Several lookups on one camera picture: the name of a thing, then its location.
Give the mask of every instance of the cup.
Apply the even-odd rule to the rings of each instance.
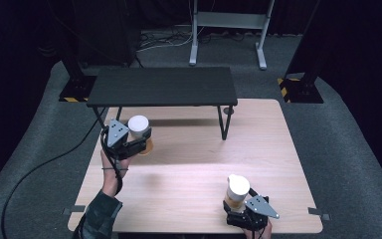
[[[133,139],[141,138],[142,135],[149,129],[148,119],[144,116],[135,116],[128,121],[129,132]],[[153,141],[151,137],[146,141],[146,148],[140,152],[140,155],[147,155],[153,149]]]
[[[239,210],[250,191],[250,182],[247,178],[231,174],[228,177],[228,188],[226,190],[225,202],[233,210]]]

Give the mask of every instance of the white metal stand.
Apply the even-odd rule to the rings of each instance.
[[[275,0],[271,0],[266,14],[241,14],[241,13],[217,13],[217,12],[198,12],[198,0],[194,0],[194,15],[192,24],[192,47],[190,55],[190,65],[197,64],[197,27],[221,27],[221,28],[246,28],[261,29],[262,36],[260,42],[256,43],[257,56],[259,58],[259,66],[261,70],[267,69],[265,54],[263,52],[263,44],[265,43],[268,31],[272,9]]]

